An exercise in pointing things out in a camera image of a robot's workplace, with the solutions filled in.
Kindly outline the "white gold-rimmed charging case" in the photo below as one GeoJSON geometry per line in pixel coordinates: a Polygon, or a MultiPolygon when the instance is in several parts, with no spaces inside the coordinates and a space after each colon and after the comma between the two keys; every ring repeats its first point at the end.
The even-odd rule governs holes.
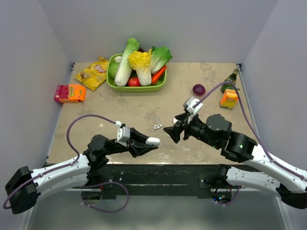
{"type": "Polygon", "coordinates": [[[154,138],[154,137],[149,137],[146,139],[145,143],[147,145],[155,145],[155,146],[159,146],[161,144],[161,140],[158,138],[154,138]]]}

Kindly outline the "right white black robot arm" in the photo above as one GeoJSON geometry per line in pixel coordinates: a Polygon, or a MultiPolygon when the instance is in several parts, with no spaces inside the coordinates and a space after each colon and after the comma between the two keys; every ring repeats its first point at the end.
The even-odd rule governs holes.
{"type": "Polygon", "coordinates": [[[278,166],[277,160],[270,160],[260,144],[245,134],[232,130],[231,122],[220,114],[211,115],[206,122],[195,116],[190,122],[187,114],[176,116],[173,126],[164,127],[171,139],[178,143],[189,137],[220,150],[226,159],[242,163],[255,169],[254,172],[244,171],[234,166],[219,164],[214,174],[204,178],[205,183],[216,188],[226,186],[244,186],[267,191],[281,198],[294,208],[307,207],[307,183],[304,181],[307,173],[295,168],[295,174],[286,171],[286,163],[278,166]]]}

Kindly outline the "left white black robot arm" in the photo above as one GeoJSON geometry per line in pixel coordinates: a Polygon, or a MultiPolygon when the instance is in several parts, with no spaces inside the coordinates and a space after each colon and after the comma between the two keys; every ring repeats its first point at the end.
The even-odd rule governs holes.
{"type": "Polygon", "coordinates": [[[158,138],[148,137],[134,128],[119,132],[116,139],[95,135],[88,148],[72,159],[48,167],[30,170],[19,168],[5,185],[7,199],[4,209],[21,214],[34,207],[38,200],[62,190],[99,184],[96,174],[109,161],[108,155],[129,152],[134,158],[142,156],[160,145],[158,138]]]}

